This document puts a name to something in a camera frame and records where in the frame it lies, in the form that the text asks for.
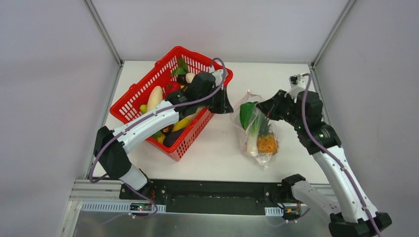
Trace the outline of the green leafy bok choy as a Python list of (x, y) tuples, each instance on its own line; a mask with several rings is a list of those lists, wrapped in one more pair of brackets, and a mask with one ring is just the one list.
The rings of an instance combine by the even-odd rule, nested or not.
[(265, 115), (256, 107), (258, 102), (246, 102), (240, 106), (239, 119), (242, 128), (245, 130), (246, 138), (246, 153), (249, 156), (255, 157), (258, 155), (257, 137), (259, 127)]

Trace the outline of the clear zip top bag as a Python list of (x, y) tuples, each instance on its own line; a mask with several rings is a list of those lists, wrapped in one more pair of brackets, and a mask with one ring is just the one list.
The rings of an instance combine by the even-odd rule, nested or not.
[(233, 107), (230, 115), (237, 132), (239, 148), (244, 155), (254, 160), (262, 169), (267, 169), (277, 156), (280, 144), (277, 126), (267, 118), (257, 103), (262, 102), (260, 95), (247, 90)]

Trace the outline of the red plastic shopping basket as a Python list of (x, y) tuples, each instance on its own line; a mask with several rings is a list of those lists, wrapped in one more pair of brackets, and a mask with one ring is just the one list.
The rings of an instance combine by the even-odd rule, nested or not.
[[(147, 113), (147, 102), (151, 91), (155, 86), (163, 89), (163, 100), (167, 97), (164, 95), (164, 86), (170, 81), (176, 81), (181, 85), (181, 89), (186, 86), (185, 75), (171, 76), (171, 72), (177, 68), (177, 58), (182, 57), (188, 64), (189, 73), (198, 74), (200, 72), (208, 72), (209, 67), (214, 66), (216, 70), (226, 69), (229, 73), (224, 87), (227, 88), (229, 81), (232, 79), (233, 73), (230, 69), (223, 67), (222, 64), (216, 63), (197, 52), (190, 51), (181, 46), (174, 47), (161, 60), (155, 63), (154, 68), (138, 83), (133, 84), (129, 90), (110, 108), (110, 113), (125, 125), (139, 116)], [(213, 117), (208, 108), (199, 107), (195, 113), (187, 116), (191, 120), (190, 124), (183, 131), (175, 144), (167, 148), (163, 145), (163, 140), (155, 140), (152, 137), (145, 139), (153, 146), (167, 154), (173, 160), (178, 161), (191, 146), (196, 137), (204, 129), (209, 120)], [(160, 131), (165, 137), (172, 132), (173, 125), (169, 125)]]

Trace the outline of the toy pineapple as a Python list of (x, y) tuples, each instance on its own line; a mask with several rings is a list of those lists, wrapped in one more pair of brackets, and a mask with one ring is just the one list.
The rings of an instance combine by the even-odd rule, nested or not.
[(278, 141), (271, 128), (270, 120), (264, 118), (260, 124), (256, 142), (259, 154), (275, 155), (278, 152)]

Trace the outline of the red bell pepper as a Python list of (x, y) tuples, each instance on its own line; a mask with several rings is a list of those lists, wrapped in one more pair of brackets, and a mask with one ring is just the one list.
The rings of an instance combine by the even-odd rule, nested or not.
[(167, 85), (164, 86), (164, 95), (168, 96), (171, 93), (180, 90), (181, 89), (181, 85), (176, 82), (176, 81), (170, 81)]

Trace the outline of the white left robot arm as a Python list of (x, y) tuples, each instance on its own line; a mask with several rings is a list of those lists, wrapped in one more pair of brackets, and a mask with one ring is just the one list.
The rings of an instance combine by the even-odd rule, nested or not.
[(199, 107), (208, 108), (214, 114), (233, 112), (224, 83), (226, 69), (213, 73), (200, 72), (192, 82), (169, 94), (151, 111), (113, 130), (104, 126), (96, 135), (94, 163), (100, 163), (113, 180), (121, 180), (130, 186), (138, 199), (146, 199), (151, 192), (151, 181), (133, 165), (127, 155), (139, 143), (161, 129), (192, 115)]

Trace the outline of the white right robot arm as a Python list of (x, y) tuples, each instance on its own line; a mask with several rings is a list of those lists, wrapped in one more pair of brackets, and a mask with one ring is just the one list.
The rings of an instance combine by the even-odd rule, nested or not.
[(323, 102), (318, 93), (301, 91), (296, 97), (279, 90), (256, 107), (268, 119), (284, 120), (297, 132), (300, 143), (324, 172), (336, 201), (315, 190), (300, 175), (293, 175), (280, 190), (286, 202), (306, 204), (325, 222), (334, 237), (380, 237), (392, 220), (367, 197), (349, 166), (335, 130), (322, 121)]

